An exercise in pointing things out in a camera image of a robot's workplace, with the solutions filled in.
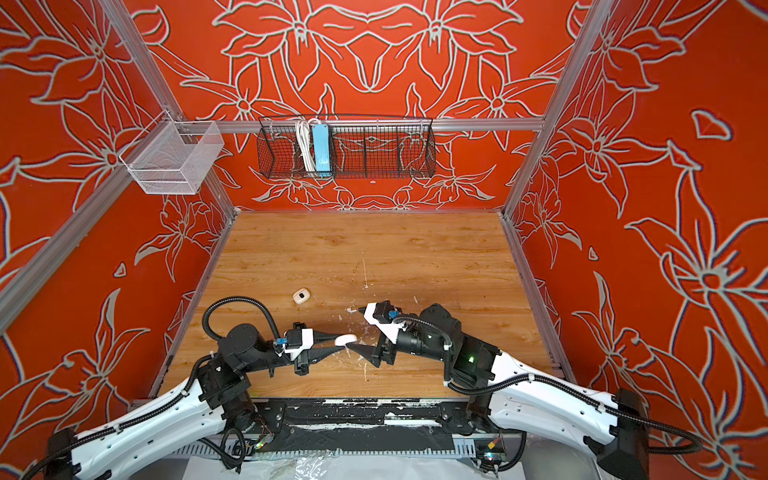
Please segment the white round puck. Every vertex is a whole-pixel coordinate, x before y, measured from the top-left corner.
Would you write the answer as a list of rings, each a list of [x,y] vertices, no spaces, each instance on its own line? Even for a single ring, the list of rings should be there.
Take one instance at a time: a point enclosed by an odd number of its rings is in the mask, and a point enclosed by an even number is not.
[[[355,334],[344,334],[339,335],[334,339],[334,345],[345,347],[346,345],[350,343],[356,343],[357,341],[358,337]]]

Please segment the white earbud charging case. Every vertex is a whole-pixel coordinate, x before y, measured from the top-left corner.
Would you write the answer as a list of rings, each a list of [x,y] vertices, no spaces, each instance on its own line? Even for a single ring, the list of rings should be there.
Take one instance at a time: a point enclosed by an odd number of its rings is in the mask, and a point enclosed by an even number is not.
[[[292,299],[295,304],[301,305],[305,302],[307,302],[311,298],[311,293],[306,288],[301,288],[297,291],[295,291],[292,295]]]

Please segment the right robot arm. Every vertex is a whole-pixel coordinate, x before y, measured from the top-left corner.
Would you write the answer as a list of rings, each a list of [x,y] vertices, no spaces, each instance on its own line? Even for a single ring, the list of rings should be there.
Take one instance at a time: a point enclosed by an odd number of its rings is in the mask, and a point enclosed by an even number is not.
[[[470,398],[477,420],[489,429],[533,434],[590,456],[617,479],[647,479],[653,455],[688,455],[701,438],[648,417],[640,397],[627,390],[593,390],[546,374],[500,348],[464,332],[439,304],[419,314],[389,301],[359,313],[380,333],[362,345],[371,364],[392,364],[400,353],[436,360],[451,391]]]

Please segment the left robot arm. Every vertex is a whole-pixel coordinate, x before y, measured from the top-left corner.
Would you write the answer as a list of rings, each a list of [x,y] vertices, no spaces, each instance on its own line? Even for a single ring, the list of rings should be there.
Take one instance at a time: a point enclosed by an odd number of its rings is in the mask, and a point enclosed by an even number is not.
[[[229,303],[246,303],[264,315],[273,334],[266,340],[258,329],[240,324],[227,335],[210,326],[213,312]],[[274,318],[260,301],[230,296],[210,305],[201,320],[204,332],[216,341],[213,354],[199,358],[188,378],[155,400],[80,434],[67,428],[52,435],[44,459],[25,473],[32,479],[126,479],[144,467],[200,441],[218,453],[225,467],[238,469],[246,448],[234,454],[224,444],[212,442],[214,435],[235,436],[244,443],[244,433],[257,422],[257,412],[248,390],[251,372],[275,372],[293,366],[297,375],[310,365],[356,341],[353,334],[316,332],[303,323],[280,333]]]

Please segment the blue white box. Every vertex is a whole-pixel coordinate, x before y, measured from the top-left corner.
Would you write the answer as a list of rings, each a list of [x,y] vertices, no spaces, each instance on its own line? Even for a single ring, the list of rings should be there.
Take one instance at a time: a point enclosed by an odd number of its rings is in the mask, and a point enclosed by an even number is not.
[[[325,124],[312,126],[315,170],[319,176],[331,175],[330,130]]]

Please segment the clear plastic bin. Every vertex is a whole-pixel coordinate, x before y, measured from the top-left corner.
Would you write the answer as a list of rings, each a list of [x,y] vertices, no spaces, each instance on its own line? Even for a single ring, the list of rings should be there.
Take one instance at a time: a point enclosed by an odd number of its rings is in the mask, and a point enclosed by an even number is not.
[[[223,147],[215,122],[162,121],[120,161],[146,194],[194,195]]]

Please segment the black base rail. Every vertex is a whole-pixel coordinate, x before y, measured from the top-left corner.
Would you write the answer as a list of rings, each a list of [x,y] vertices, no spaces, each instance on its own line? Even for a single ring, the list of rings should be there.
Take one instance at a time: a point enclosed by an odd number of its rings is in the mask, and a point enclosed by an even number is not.
[[[505,456],[521,434],[500,431],[473,415],[466,399],[273,398],[254,402],[257,419],[245,443],[229,438],[226,451],[288,456],[313,453],[454,455],[490,450]]]

